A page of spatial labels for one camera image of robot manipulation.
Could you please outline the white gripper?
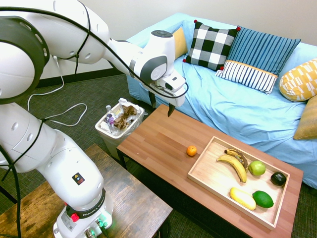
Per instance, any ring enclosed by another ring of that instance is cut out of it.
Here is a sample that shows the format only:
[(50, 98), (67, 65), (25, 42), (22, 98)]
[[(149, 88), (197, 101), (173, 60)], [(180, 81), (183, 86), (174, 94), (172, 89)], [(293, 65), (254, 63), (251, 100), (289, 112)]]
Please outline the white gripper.
[(160, 96), (169, 102), (167, 116), (170, 117), (175, 107), (180, 107), (185, 102), (185, 83), (185, 78), (174, 71), (168, 76), (163, 76), (155, 82), (145, 85), (152, 107), (156, 108), (156, 95)]

